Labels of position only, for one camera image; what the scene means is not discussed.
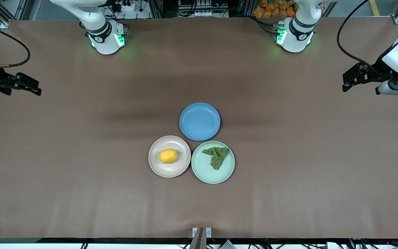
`brown table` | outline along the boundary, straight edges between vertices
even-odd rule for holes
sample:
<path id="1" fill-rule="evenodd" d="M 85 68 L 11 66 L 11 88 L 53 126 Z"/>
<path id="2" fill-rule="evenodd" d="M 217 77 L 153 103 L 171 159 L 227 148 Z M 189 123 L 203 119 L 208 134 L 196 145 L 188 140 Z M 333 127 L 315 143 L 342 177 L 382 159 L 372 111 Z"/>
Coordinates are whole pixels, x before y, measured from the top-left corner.
<path id="1" fill-rule="evenodd" d="M 8 71 L 43 95 L 0 94 L 0 237 L 398 238 L 398 96 L 341 91 L 355 64 L 342 20 L 322 19 L 300 54 L 249 19 L 139 20 L 111 56 L 77 22 L 12 22 L 32 57 Z M 355 18 L 341 41 L 372 63 L 397 36 L 389 17 Z M 24 56 L 0 37 L 0 63 Z M 236 156 L 222 184 L 148 166 L 199 101 Z"/>

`yellow lemon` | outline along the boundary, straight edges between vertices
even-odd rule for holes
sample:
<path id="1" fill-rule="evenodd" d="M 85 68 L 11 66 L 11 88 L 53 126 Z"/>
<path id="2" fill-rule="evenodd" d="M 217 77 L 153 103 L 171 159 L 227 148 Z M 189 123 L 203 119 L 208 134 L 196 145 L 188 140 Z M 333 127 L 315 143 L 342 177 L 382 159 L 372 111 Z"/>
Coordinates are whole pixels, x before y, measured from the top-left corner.
<path id="1" fill-rule="evenodd" d="M 176 161 L 179 152 L 175 149 L 166 149 L 159 154 L 159 160 L 164 164 L 171 164 Z"/>

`leafy vegetable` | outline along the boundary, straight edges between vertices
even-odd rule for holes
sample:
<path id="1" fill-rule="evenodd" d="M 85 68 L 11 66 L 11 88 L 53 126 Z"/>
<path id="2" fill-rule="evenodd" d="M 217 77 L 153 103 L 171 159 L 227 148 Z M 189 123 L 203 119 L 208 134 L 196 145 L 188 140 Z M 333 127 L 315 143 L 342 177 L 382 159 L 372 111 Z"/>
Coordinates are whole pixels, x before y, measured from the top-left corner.
<path id="1" fill-rule="evenodd" d="M 218 170 L 222 166 L 222 163 L 228 155 L 229 148 L 213 147 L 209 149 L 202 150 L 202 153 L 213 156 L 211 158 L 210 165 L 213 169 Z"/>

